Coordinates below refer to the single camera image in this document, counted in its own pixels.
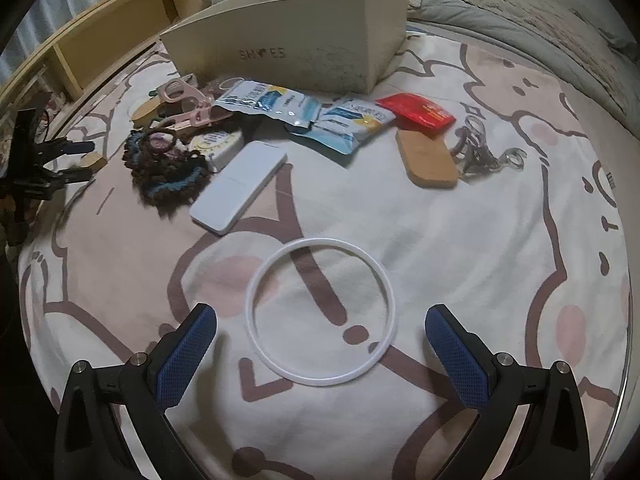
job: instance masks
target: red pouch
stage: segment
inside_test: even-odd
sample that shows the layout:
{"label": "red pouch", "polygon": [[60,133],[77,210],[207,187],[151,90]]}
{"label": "red pouch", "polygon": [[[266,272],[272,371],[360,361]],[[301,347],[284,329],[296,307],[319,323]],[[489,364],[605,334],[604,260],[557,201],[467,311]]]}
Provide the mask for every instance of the red pouch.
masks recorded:
{"label": "red pouch", "polygon": [[377,99],[376,102],[396,115],[434,130],[449,126],[456,121],[456,118],[440,105],[416,94],[395,94]]}

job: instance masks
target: bed sheet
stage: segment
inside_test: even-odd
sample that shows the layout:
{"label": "bed sheet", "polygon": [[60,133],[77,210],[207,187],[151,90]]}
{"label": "bed sheet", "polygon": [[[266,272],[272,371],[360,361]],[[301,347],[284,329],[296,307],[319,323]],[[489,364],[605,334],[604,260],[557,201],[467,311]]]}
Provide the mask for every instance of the bed sheet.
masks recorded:
{"label": "bed sheet", "polygon": [[[220,334],[167,415],[210,475],[281,478],[270,469],[285,464],[291,478],[430,478],[473,418],[424,338],[426,309],[442,302],[493,351],[533,366],[569,362],[597,455],[625,365],[625,240],[602,165],[556,79],[476,47],[409,34],[373,96],[402,89],[439,102],[457,119],[448,143],[475,115],[495,153],[527,152],[524,171],[423,190],[404,173],[394,128],[344,160],[265,121],[255,138],[287,150],[288,163],[219,238],[185,208],[167,218],[144,207],[121,161],[130,113],[173,75],[166,53],[153,52],[81,111],[68,137],[93,139],[110,162],[94,183],[69,186],[43,207],[21,253],[23,329],[54,405],[73,362],[123,362],[207,301]],[[335,388],[273,374],[242,323],[252,272],[303,235],[369,250],[390,271],[399,303],[399,331],[380,364]],[[335,251],[285,262],[257,308],[268,348],[318,372],[366,358],[384,317],[372,274]],[[155,478],[126,412],[119,416],[142,472]]]}

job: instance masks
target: plastic ring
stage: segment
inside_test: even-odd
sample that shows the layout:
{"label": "plastic ring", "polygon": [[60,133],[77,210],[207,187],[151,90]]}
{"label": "plastic ring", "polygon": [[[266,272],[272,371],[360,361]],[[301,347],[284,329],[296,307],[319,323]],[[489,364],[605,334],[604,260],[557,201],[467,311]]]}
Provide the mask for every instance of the plastic ring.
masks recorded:
{"label": "plastic ring", "polygon": [[[363,364],[359,367],[351,370],[347,373],[334,376],[334,377],[323,377],[323,378],[314,378],[314,377],[303,377],[293,372],[290,372],[283,366],[277,364],[262,348],[260,341],[258,339],[257,329],[255,327],[255,316],[254,316],[254,302],[255,295],[258,289],[258,285],[262,281],[264,275],[271,268],[271,266],[281,259],[286,254],[289,254],[296,249],[302,247],[313,247],[313,246],[324,246],[324,247],[334,247],[339,249],[344,249],[349,251],[350,253],[355,254],[359,258],[361,258],[370,268],[374,271],[375,274],[378,275],[380,282],[382,282],[382,286],[385,290],[386,295],[386,304],[388,309],[388,315],[386,317],[386,325],[385,325],[385,333],[382,337],[380,343],[376,346],[375,351],[371,354],[369,359],[367,359]],[[365,374],[369,369],[375,365],[382,355],[386,352],[386,350],[391,346],[391,341],[396,334],[396,327],[398,325],[398,320],[396,317],[396,298],[394,296],[393,288],[391,286],[391,280],[386,273],[384,267],[379,264],[373,256],[369,253],[365,252],[359,247],[356,247],[353,244],[343,242],[341,240],[335,240],[334,238],[300,238],[300,240],[294,240],[289,242],[288,244],[282,246],[279,250],[273,253],[269,258],[263,261],[263,263],[258,267],[255,271],[254,275],[249,282],[247,287],[246,296],[244,299],[244,320],[246,322],[246,331],[249,339],[251,340],[252,345],[254,346],[255,352],[258,354],[262,362],[264,362],[271,370],[276,372],[281,377],[289,379],[295,383],[299,384],[307,384],[308,386],[331,386],[333,384],[342,384],[348,381],[352,381],[357,377]]]}

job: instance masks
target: white box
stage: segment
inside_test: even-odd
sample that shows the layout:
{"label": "white box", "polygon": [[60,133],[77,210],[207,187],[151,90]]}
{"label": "white box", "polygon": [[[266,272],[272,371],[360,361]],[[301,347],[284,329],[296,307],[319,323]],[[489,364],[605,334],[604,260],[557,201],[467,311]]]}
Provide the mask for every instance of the white box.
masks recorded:
{"label": "white box", "polygon": [[407,0],[225,0],[161,35],[180,74],[368,94],[404,41]]}

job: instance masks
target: tissue packet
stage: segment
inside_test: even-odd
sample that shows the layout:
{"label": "tissue packet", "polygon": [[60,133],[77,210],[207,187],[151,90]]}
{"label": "tissue packet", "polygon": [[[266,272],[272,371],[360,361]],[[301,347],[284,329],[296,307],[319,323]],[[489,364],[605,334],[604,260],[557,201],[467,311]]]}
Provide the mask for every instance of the tissue packet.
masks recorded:
{"label": "tissue packet", "polygon": [[347,95],[330,108],[322,110],[310,130],[287,130],[294,135],[322,142],[343,155],[350,155],[364,140],[395,118],[393,112],[375,103]]}
{"label": "tissue packet", "polygon": [[313,97],[256,81],[239,82],[216,99],[214,105],[232,112],[263,114],[300,128],[308,128],[321,108]]}

